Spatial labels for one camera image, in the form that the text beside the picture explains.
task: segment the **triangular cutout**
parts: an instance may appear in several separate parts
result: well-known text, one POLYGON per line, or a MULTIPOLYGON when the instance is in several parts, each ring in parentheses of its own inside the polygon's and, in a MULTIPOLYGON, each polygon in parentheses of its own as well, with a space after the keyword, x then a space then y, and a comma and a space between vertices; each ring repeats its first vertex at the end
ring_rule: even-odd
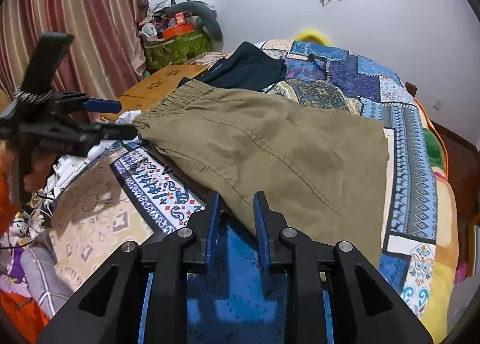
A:
POLYGON ((355 267, 355 276, 367 316, 372 317, 393 308, 392 302, 361 265, 355 267))
POLYGON ((118 266, 110 268, 105 276, 82 299, 78 308, 97 317, 105 316, 118 273, 118 266))

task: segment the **elastic waistband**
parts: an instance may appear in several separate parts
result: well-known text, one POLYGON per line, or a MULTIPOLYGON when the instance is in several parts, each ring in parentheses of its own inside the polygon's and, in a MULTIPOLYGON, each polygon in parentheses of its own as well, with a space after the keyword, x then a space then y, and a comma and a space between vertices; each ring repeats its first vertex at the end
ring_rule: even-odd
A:
POLYGON ((169 112, 181 110, 187 104, 214 90, 215 87, 198 80, 188 81, 163 99, 160 99, 149 111, 142 112, 134 119, 133 124, 137 128, 145 127, 149 119, 158 118, 169 112))

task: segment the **yellow round object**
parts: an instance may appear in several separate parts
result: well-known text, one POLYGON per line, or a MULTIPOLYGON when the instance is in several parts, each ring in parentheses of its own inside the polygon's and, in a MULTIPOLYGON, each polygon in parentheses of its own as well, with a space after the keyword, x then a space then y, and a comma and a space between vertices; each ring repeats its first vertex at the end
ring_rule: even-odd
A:
POLYGON ((295 37, 295 40, 318 43, 322 46, 332 46, 328 39, 318 30, 303 30, 295 37))

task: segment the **white wall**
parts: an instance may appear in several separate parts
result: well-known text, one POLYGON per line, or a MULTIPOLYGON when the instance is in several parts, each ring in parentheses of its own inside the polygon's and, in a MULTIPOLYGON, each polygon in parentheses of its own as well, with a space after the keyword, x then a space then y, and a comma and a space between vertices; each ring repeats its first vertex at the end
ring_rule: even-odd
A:
POLYGON ((316 28, 334 46, 416 84, 432 120, 479 141, 480 23, 467 0, 331 0, 324 7, 319 0, 203 1, 217 8, 224 50, 316 28), (437 99, 440 111, 431 107, 437 99))

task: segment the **bed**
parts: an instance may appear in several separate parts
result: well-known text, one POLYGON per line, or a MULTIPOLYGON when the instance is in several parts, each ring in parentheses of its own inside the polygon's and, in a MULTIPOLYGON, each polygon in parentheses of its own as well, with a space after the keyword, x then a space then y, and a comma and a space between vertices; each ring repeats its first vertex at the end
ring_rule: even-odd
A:
MULTIPOLYGON (((457 217, 445 146, 421 104, 393 71, 347 50, 289 40, 256 46, 287 65, 285 80, 265 93, 383 122, 390 158, 378 270, 440 342, 458 261, 457 217)), ((222 57, 191 63, 212 66, 222 57)), ((123 241, 185 226, 205 205, 194 184, 149 143, 109 149, 58 199, 49 233, 56 274, 75 291, 123 241), (146 167, 156 175, 148 182, 146 167), (154 199, 152 183, 169 193, 154 199)), ((218 244, 217 271, 189 275, 189 342, 283 342, 286 276, 260 283, 255 239, 235 218, 222 222, 218 244)), ((328 313, 327 326, 332 342, 328 313)))

